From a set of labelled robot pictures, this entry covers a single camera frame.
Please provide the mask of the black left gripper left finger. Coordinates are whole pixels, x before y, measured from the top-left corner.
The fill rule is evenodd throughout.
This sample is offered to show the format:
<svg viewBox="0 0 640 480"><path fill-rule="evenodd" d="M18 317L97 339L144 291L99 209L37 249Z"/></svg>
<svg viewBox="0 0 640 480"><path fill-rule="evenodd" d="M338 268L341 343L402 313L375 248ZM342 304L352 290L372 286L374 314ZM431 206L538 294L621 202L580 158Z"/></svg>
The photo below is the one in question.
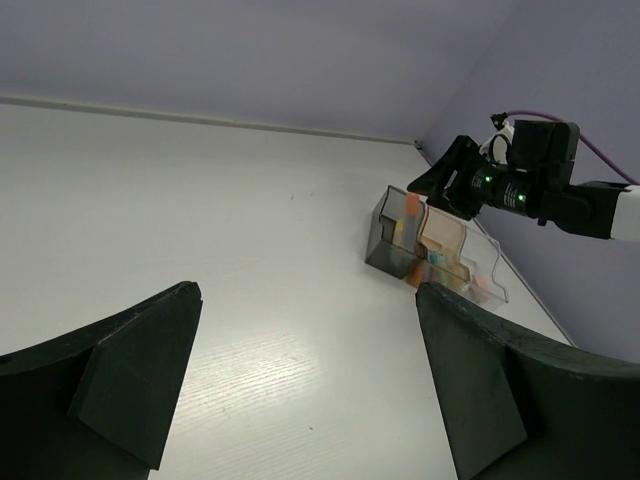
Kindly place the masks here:
<svg viewBox="0 0 640 480"><path fill-rule="evenodd" d="M160 467L203 306L180 282L1 357L4 479L146 479Z"/></svg>

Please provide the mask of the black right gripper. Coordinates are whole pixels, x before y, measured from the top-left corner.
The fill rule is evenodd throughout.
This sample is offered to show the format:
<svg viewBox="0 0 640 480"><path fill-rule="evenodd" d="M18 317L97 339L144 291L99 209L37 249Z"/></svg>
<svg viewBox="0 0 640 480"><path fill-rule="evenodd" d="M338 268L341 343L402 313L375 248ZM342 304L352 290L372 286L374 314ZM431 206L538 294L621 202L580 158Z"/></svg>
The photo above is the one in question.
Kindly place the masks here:
<svg viewBox="0 0 640 480"><path fill-rule="evenodd" d="M483 206L536 218L539 214L536 175L489 162L469 136L455 138L431 168L411 181L409 193L439 198L439 209L463 220Z"/></svg>

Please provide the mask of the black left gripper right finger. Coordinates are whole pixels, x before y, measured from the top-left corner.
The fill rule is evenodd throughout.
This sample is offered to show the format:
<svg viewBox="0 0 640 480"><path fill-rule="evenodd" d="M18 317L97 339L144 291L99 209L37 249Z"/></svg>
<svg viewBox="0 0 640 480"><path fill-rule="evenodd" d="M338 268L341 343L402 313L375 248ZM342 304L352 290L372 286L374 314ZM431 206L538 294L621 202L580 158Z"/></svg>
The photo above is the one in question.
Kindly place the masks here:
<svg viewBox="0 0 640 480"><path fill-rule="evenodd" d="M416 306L458 478L638 478L638 364L552 340L439 284L421 284Z"/></svg>

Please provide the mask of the clear orange-tipped highlighter pen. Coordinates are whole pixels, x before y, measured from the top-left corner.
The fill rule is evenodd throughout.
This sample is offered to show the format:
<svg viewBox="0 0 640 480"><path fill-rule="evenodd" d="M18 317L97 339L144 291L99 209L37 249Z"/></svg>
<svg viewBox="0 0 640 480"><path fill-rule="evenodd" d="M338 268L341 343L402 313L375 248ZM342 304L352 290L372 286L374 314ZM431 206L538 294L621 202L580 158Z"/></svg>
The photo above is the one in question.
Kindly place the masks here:
<svg viewBox="0 0 640 480"><path fill-rule="evenodd" d="M408 250L413 251L421 222L422 207L420 196L408 193L406 197L405 217L405 244Z"/></svg>

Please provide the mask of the yellow highlighter pen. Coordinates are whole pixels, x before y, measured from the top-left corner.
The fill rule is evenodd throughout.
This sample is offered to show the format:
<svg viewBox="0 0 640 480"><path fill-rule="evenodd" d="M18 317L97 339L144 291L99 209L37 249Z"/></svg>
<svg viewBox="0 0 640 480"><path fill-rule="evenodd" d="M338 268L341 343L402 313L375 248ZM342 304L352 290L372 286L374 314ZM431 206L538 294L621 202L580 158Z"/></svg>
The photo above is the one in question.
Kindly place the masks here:
<svg viewBox="0 0 640 480"><path fill-rule="evenodd" d="M401 242L402 239L404 238L404 225L405 225L405 221L403 218L400 218L396 221L395 228L394 228L394 240L396 242Z"/></svg>

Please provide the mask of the green highlighter pen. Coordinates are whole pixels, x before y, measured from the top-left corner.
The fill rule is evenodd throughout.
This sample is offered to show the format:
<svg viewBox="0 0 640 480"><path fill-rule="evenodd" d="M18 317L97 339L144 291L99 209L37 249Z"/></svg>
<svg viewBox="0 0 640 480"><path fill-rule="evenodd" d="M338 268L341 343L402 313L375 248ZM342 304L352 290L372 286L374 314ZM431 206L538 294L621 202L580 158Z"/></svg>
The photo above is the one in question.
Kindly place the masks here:
<svg viewBox="0 0 640 480"><path fill-rule="evenodd" d="M429 250L427 252L427 261L436 267L444 268L448 266L447 256L441 252Z"/></svg>

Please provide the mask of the orange highlighter pen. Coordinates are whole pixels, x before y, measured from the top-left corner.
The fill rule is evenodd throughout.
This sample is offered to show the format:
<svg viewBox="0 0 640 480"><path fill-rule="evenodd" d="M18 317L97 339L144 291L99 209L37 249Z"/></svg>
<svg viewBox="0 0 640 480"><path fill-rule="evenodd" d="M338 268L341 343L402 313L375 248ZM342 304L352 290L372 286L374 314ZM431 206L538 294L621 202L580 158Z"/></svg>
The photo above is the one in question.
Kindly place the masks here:
<svg viewBox="0 0 640 480"><path fill-rule="evenodd" d="M407 276L407 283L417 288L424 280L426 276L427 264L425 262L419 263L415 269Z"/></svg>

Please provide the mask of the pink mini stapler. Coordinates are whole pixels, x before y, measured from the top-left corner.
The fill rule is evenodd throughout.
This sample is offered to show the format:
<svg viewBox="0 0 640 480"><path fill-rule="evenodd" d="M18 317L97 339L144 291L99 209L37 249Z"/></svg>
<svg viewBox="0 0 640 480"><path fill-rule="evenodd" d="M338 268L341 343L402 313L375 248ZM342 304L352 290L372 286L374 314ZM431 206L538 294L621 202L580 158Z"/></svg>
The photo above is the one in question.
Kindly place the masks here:
<svg viewBox="0 0 640 480"><path fill-rule="evenodd" d="M473 290L476 295L489 297L492 295L491 283L482 276L472 276Z"/></svg>

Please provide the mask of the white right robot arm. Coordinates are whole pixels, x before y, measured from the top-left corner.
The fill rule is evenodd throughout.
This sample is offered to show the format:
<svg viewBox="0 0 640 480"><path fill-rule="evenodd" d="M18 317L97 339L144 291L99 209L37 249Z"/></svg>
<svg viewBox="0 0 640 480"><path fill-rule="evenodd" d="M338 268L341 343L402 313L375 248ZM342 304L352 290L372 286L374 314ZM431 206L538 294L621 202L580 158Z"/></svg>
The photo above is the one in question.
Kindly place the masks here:
<svg viewBox="0 0 640 480"><path fill-rule="evenodd" d="M591 181L574 185L571 176L579 127L524 113L492 116L494 134L483 144L459 135L431 168L407 187L428 205L463 220L483 206L531 218L541 226L604 240L639 239L639 187Z"/></svg>

